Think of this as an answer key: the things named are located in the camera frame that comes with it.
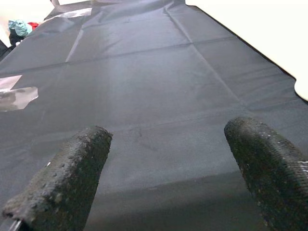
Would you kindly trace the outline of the teal plush toy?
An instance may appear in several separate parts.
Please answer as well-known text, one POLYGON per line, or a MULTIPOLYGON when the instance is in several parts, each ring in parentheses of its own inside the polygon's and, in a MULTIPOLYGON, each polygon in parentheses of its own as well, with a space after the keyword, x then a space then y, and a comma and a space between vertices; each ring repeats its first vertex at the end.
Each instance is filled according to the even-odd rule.
POLYGON ((8 29, 15 31, 18 36, 26 37, 32 32, 32 26, 23 20, 9 20, 8 29))

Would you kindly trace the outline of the white plastic table top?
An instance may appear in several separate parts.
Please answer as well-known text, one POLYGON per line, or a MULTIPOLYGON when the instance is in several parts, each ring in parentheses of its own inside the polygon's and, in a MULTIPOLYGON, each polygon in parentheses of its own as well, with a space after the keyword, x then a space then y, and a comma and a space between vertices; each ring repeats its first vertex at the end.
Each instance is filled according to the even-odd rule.
POLYGON ((295 79, 308 102, 308 0, 185 0, 213 17, 295 79))

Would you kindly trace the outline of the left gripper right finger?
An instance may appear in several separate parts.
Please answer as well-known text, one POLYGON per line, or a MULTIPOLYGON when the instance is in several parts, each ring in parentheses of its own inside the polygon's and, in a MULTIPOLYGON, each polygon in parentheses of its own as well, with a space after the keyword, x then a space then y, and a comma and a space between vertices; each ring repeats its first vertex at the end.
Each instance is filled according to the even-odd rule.
POLYGON ((308 231, 308 157, 254 118, 229 120, 224 134, 270 231, 308 231))

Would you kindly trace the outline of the clear tape strip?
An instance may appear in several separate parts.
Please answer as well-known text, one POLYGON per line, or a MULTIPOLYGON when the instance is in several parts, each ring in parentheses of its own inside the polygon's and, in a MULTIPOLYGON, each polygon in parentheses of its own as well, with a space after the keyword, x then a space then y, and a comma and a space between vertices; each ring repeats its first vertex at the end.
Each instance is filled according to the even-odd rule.
POLYGON ((92 8, 84 8, 80 10, 70 11, 66 13, 59 14, 55 17, 61 17, 61 18, 74 18, 74 17, 80 17, 80 16, 89 16, 92 13, 92 8))

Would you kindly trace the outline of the clear tape cross patch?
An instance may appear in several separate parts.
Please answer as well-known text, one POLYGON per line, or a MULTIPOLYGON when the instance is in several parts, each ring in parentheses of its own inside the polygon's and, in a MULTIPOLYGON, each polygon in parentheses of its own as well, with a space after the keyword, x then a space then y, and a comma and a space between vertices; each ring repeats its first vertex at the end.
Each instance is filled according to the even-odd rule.
POLYGON ((0 78, 0 112, 22 110, 38 98, 37 87, 13 89, 22 75, 0 78))

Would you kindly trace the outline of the black floor cloth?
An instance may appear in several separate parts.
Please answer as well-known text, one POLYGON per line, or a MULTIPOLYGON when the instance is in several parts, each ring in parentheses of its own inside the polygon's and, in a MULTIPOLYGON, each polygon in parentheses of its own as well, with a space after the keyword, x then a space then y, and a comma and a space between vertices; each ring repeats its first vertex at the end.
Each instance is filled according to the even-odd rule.
POLYGON ((24 109, 0 112, 5 203, 63 142, 112 133, 85 231, 269 231, 224 136, 258 119, 308 154, 308 103, 294 79, 185 0, 87 1, 51 19, 0 62, 24 109))

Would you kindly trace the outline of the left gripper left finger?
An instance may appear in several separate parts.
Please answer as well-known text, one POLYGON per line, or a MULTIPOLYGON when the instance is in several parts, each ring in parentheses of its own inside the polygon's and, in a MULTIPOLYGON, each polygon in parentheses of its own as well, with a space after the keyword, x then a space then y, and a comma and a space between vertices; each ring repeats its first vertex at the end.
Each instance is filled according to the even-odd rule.
POLYGON ((83 231, 112 136, 93 126, 64 142, 50 162, 4 205, 1 231, 83 231))

